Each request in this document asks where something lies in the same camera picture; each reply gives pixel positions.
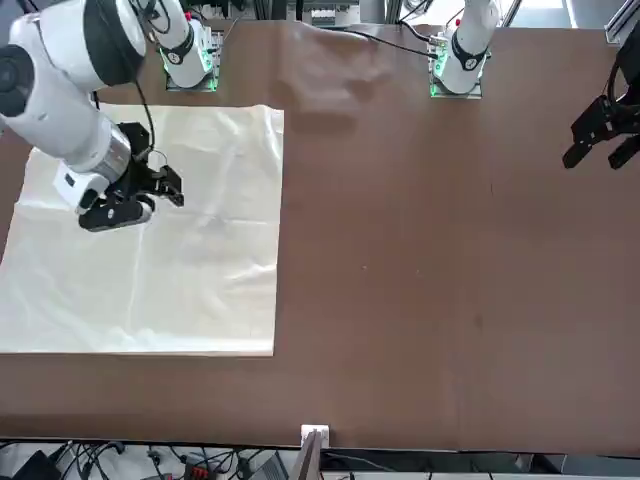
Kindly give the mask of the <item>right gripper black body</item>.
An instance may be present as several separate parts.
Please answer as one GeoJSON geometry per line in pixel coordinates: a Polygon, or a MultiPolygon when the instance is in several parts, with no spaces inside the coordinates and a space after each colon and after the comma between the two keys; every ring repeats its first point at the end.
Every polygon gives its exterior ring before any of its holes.
{"type": "Polygon", "coordinates": [[[129,141],[131,155],[125,173],[107,188],[107,196],[124,199],[138,194],[165,196],[167,194],[163,185],[165,175],[153,170],[148,163],[149,132],[138,122],[123,122],[118,123],[117,126],[129,141]]]}

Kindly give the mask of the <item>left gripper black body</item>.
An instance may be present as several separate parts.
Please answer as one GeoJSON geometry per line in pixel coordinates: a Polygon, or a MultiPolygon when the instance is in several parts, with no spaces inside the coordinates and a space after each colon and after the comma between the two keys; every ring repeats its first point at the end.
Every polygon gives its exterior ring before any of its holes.
{"type": "Polygon", "coordinates": [[[571,126],[576,145],[595,145],[627,133],[639,115],[639,35],[630,34],[616,53],[601,95],[571,126]]]}

